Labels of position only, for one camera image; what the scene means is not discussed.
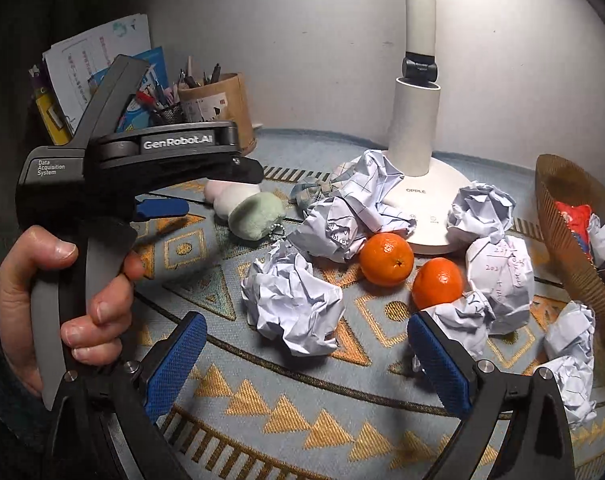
orange fruit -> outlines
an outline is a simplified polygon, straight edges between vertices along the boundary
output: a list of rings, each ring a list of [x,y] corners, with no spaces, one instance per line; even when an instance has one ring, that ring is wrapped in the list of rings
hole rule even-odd
[[[451,303],[463,295],[463,276],[454,262],[432,258],[420,267],[411,296],[419,310],[441,303]]]
[[[394,233],[378,233],[369,238],[359,258],[365,278],[374,285],[399,285],[414,268],[414,251],[405,238]]]

red snack package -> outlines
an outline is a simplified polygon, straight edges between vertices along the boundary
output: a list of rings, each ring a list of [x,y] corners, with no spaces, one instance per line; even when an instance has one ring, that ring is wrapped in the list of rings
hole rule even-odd
[[[588,204],[572,206],[563,202],[556,202],[558,211],[563,215],[563,219],[567,227],[571,230],[580,248],[591,260],[591,250],[589,249],[589,234],[587,234],[587,226],[591,217],[591,206]]]

metal bolt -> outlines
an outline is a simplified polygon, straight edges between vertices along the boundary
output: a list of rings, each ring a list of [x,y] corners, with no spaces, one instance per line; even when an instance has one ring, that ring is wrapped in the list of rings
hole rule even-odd
[[[125,373],[135,374],[138,371],[138,367],[140,363],[138,361],[127,361],[122,367],[124,368]]]
[[[73,381],[78,379],[78,372],[76,370],[69,370],[68,372],[65,372],[63,377],[66,383],[73,383]]]
[[[494,363],[492,363],[491,361],[487,361],[486,359],[481,359],[480,361],[478,361],[478,370],[480,370],[481,372],[483,372],[485,374],[490,374],[495,369],[496,369],[496,367],[494,366]]]
[[[547,379],[547,380],[553,379],[553,372],[549,368],[545,368],[544,366],[541,368],[538,368],[538,373],[544,379]]]

black mesh pen holder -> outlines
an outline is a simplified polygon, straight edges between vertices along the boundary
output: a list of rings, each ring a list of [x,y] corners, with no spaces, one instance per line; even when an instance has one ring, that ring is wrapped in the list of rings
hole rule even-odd
[[[153,126],[186,123],[185,114],[180,103],[163,108],[163,110],[154,110],[150,112],[149,117]]]

white plush ball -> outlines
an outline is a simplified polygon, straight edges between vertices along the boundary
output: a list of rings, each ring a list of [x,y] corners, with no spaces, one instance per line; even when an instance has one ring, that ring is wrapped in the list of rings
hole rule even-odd
[[[237,182],[229,182],[227,180],[207,180],[204,184],[204,201],[208,204],[213,204],[222,190],[231,186],[231,184],[237,184]]]
[[[258,184],[241,184],[234,182],[225,187],[214,200],[214,211],[222,220],[227,220],[231,212],[246,198],[260,193]]]

